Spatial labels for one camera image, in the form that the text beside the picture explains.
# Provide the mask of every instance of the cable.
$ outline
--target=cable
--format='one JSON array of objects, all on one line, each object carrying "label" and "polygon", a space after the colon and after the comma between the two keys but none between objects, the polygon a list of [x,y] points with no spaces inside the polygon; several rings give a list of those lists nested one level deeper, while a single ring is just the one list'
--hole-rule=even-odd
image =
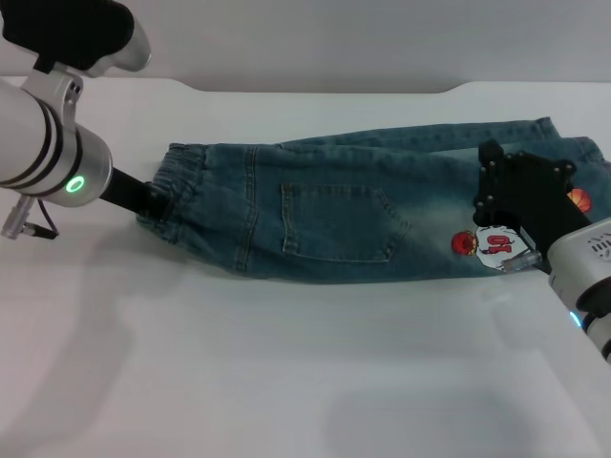
[{"label": "cable", "polygon": [[53,220],[47,211],[47,207],[45,207],[45,203],[41,199],[38,200],[38,206],[40,207],[40,211],[42,212],[43,216],[47,220],[47,223],[51,227],[51,230],[55,233],[55,236],[59,236],[59,230],[57,230],[57,226],[55,226],[53,223]]}]

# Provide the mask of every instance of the green light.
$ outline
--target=green light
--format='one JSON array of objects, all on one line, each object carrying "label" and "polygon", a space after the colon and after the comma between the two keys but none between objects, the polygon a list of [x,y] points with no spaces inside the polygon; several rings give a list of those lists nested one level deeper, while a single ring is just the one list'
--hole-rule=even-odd
[{"label": "green light", "polygon": [[66,185],[66,192],[70,194],[75,193],[76,191],[80,191],[83,186],[85,186],[85,177],[74,177],[68,181],[68,184]]}]

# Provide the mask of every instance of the white tabletop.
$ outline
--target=white tabletop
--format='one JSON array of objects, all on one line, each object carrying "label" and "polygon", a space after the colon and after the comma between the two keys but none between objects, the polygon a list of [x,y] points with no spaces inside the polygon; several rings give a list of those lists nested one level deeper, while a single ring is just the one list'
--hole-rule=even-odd
[{"label": "white tabletop", "polygon": [[[172,141],[546,115],[610,152],[609,113],[608,84],[213,94],[99,79],[77,118],[118,168],[150,179]],[[15,200],[0,192],[0,214]],[[58,240],[0,241],[2,458],[611,454],[611,368],[543,274],[250,281],[187,259],[105,202],[50,210]]]}]

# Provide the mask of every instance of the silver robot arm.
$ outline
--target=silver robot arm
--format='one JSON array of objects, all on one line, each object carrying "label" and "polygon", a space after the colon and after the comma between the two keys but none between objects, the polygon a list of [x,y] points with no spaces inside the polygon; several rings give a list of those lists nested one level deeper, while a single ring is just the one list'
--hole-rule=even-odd
[{"label": "silver robot arm", "polygon": [[[2,236],[53,238],[27,223],[37,200],[78,207],[103,198],[137,213],[162,205],[154,189],[115,169],[104,141],[75,121],[81,74],[148,64],[151,48],[131,12],[104,0],[0,0],[0,9],[5,37],[38,53],[21,88],[0,81],[0,187],[21,195]],[[57,38],[66,23],[77,25]]]},{"label": "silver robot arm", "polygon": [[506,272],[534,265],[575,323],[611,363],[611,219],[592,224],[567,197],[577,165],[520,152],[494,141],[479,147],[478,226],[516,230],[532,253],[504,263]]}]

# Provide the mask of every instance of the denim jeans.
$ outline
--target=denim jeans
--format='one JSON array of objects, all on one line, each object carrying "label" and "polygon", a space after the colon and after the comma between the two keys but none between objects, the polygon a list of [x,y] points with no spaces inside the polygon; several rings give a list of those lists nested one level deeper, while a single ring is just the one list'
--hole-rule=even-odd
[{"label": "denim jeans", "polygon": [[537,121],[409,127],[272,145],[172,144],[153,183],[165,221],[141,225],[198,258],[252,277],[405,281],[483,277],[529,251],[511,229],[477,228],[477,146],[498,141],[576,162],[571,197],[611,217],[608,164],[588,138]]}]

